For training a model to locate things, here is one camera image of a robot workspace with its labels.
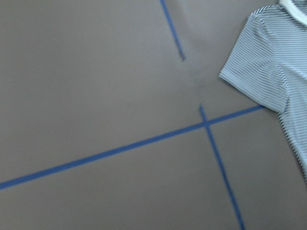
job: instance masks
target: clothing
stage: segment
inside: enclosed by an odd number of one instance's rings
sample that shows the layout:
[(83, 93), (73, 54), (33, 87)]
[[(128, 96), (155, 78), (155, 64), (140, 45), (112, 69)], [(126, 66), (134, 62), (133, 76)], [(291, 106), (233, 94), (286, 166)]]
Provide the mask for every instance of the clothing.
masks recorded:
[(219, 77), (278, 112), (307, 182), (307, 25), (281, 5), (253, 12)]

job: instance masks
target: white collar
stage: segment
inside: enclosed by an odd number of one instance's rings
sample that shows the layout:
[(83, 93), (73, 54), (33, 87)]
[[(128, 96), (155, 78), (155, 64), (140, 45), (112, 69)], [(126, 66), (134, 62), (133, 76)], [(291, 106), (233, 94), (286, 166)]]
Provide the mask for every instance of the white collar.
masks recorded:
[(307, 25), (307, 15), (300, 11), (292, 0), (279, 0), (279, 4), (284, 6), (285, 9), (294, 17), (297, 21)]

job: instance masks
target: gray surface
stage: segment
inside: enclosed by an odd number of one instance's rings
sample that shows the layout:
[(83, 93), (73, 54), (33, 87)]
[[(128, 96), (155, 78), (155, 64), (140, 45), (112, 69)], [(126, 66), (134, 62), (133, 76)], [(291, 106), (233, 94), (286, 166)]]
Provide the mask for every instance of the gray surface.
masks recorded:
[[(2, 1), (0, 181), (199, 123), (202, 102), (209, 119), (254, 106), (217, 75), (247, 16), (274, 2), (167, 1), (181, 62), (158, 0)], [(247, 229), (306, 226), (276, 114), (213, 133)], [(1, 229), (239, 228), (204, 130), (0, 194)]]
[(203, 129), (9, 188), (0, 203), (3, 229), (238, 228)]

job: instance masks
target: blue line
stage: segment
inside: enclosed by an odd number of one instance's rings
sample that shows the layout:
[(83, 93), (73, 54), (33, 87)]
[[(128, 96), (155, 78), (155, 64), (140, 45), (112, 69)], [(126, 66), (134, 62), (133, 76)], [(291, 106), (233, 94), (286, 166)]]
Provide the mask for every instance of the blue line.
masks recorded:
[(112, 155), (115, 155), (115, 154), (118, 154), (118, 153), (122, 153), (122, 152), (126, 152), (128, 150), (136, 149), (138, 147), (148, 145), (148, 144), (152, 144), (152, 143), (155, 143), (155, 142), (160, 141), (160, 140), (164, 140), (164, 139), (167, 139), (167, 138), (178, 136), (180, 134), (188, 133), (188, 132), (191, 132), (193, 130), (200, 129), (202, 127), (204, 127), (204, 123), (199, 123), (199, 124), (196, 124), (196, 125), (193, 125), (193, 126), (181, 128), (181, 129), (178, 129), (178, 130), (166, 133), (166, 134), (162, 134), (162, 135), (159, 135), (159, 136), (156, 136), (156, 137), (153, 137), (153, 138), (138, 141), (138, 142), (135, 142), (135, 143), (130, 144), (130, 145), (119, 147), (117, 149), (98, 153), (98, 154), (90, 156), (90, 157), (85, 157), (85, 158), (82, 158), (82, 159), (79, 159), (79, 160), (76, 160), (76, 161), (71, 161), (71, 162), (63, 164), (63, 165), (55, 166), (53, 168), (45, 169), (45, 170), (35, 172), (35, 173), (29, 174), (29, 175), (26, 175), (26, 176), (22, 176), (22, 177), (19, 177), (19, 178), (16, 178), (16, 179), (12, 179), (12, 180), (9, 180), (9, 181), (6, 181), (6, 182), (2, 182), (2, 183), (0, 183), (0, 190), (8, 188), (8, 187), (15, 186), (15, 185), (18, 185), (18, 184), (22, 184), (22, 183), (25, 183), (25, 182), (28, 182), (28, 181), (32, 181), (32, 180), (35, 180), (35, 179), (38, 179), (38, 178), (41, 178), (41, 177), (44, 177), (44, 176), (48, 176), (48, 175), (51, 175), (51, 174), (54, 174), (54, 173), (58, 173), (58, 172), (61, 172), (61, 171), (64, 171), (64, 170), (68, 170), (68, 169), (71, 169), (71, 168), (74, 168), (74, 167), (77, 167), (77, 166), (80, 166), (80, 165), (83, 165), (83, 164), (87, 164), (87, 163), (90, 163), (90, 162), (93, 162), (93, 161), (96, 161), (96, 160), (99, 160), (99, 159), (102, 159), (102, 158), (105, 158), (105, 157), (109, 157), (109, 156), (112, 156)]
[(263, 109), (263, 108), (264, 107), (262, 105), (257, 105), (255, 107), (252, 107), (252, 108), (249, 108), (249, 109), (245, 109), (245, 110), (233, 113), (233, 114), (228, 114), (228, 115), (225, 115), (225, 116), (221, 116), (221, 117), (209, 120), (209, 121), (207, 121), (207, 125), (210, 126), (210, 125), (222, 122), (222, 121), (226, 121), (226, 120), (235, 118), (237, 116), (242, 116), (242, 115), (245, 115), (245, 114), (249, 114), (249, 113), (255, 112), (255, 111)]
[(168, 9), (167, 9), (167, 6), (166, 6), (166, 2), (165, 0), (160, 0), (161, 2), (161, 5), (162, 5), (162, 8), (164, 10), (164, 14), (166, 16), (166, 19), (168, 21), (168, 24), (169, 24), (169, 27), (172, 31), (172, 34), (173, 34), (173, 38), (175, 40), (175, 43), (176, 43), (176, 46), (177, 46), (177, 49), (179, 51), (179, 54), (180, 54), (180, 57), (182, 60), (186, 59), (186, 56), (183, 52), (183, 49), (182, 49), (182, 46), (181, 46), (181, 43), (180, 43), (180, 40), (179, 40), (179, 37), (177, 35), (177, 32), (176, 32), (176, 29), (174, 27), (174, 24), (173, 24), (173, 21), (172, 21), (172, 18), (171, 18), (171, 15), (170, 13), (168, 12)]
[(209, 139), (210, 139), (210, 142), (211, 142), (211, 145), (212, 145), (212, 148), (213, 148), (216, 160), (218, 162), (218, 165), (220, 167), (221, 173), (223, 175), (223, 179), (224, 179), (225, 185), (227, 187), (228, 194), (230, 196), (233, 208), (235, 210), (236, 217), (237, 217), (237, 220), (239, 222), (240, 228), (241, 228), (241, 230), (245, 230), (245, 226), (244, 226), (244, 222), (243, 222), (240, 210), (239, 210), (239, 206), (238, 206), (238, 204), (236, 202), (236, 198), (235, 198), (234, 192), (233, 192), (233, 190), (232, 190), (232, 188), (230, 186), (230, 182), (229, 182), (229, 180), (227, 178), (227, 174), (226, 174), (226, 170), (225, 170), (225, 167), (223, 165), (223, 162), (222, 162), (222, 158), (221, 158), (219, 150), (218, 150), (218, 148), (216, 146), (213, 134), (212, 134), (212, 132), (210, 130), (210, 125), (207, 122), (205, 111), (204, 111), (202, 106), (200, 107), (200, 112), (201, 112), (201, 116), (202, 116), (203, 122), (205, 124), (205, 128), (207, 130), (207, 133), (208, 133), (208, 136), (209, 136)]

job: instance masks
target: shirt sleeve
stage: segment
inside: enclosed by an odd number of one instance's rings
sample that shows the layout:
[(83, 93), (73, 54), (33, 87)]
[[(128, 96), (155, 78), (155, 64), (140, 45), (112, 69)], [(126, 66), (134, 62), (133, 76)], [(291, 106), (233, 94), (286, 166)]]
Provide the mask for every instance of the shirt sleeve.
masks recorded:
[(263, 22), (250, 16), (220, 78), (257, 103), (276, 112), (285, 110), (288, 93)]

